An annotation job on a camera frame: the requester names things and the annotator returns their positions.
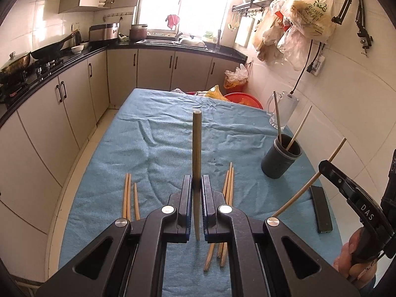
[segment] human hand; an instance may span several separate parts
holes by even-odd
[[[347,242],[341,248],[340,255],[334,260],[333,268],[345,278],[348,278],[348,276],[358,278],[358,276],[372,264],[372,262],[369,262],[359,263],[352,266],[352,253],[355,252],[356,248],[358,247],[362,231],[363,228],[359,228],[357,231],[355,231],[355,233],[350,237],[349,242]],[[364,273],[357,281],[354,282],[354,285],[359,289],[364,287],[374,278],[376,272],[377,263],[375,262],[366,271],[366,273]]]

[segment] table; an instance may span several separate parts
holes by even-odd
[[[202,173],[221,191],[230,161],[235,167],[234,206],[264,220],[287,202],[314,174],[305,153],[279,179],[260,162],[277,131],[263,110],[206,97],[135,89],[94,152],[67,221],[59,267],[66,264],[122,215],[125,173],[137,183],[141,217],[168,202],[191,174],[193,110],[202,110]],[[333,231],[318,234],[312,200],[306,192],[280,219],[327,262],[341,249]],[[209,244],[191,231],[187,244],[168,244],[163,296],[231,296],[228,266],[215,256],[203,272]]]

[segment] gray cup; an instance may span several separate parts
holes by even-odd
[[[276,137],[274,144],[261,161],[262,171],[270,178],[280,178],[302,154],[301,147],[297,141],[294,141],[290,149],[286,151],[286,147],[292,138],[286,134],[281,134],[281,136],[282,145],[280,145]]]

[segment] black power bank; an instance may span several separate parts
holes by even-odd
[[[327,200],[323,188],[321,186],[311,185],[310,191],[314,204],[318,232],[325,233],[333,231],[329,206],[327,205]]]

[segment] pink rag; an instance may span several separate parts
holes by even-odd
[[[176,14],[170,14],[165,21],[168,21],[168,27],[173,29],[173,27],[179,23],[180,18]]]

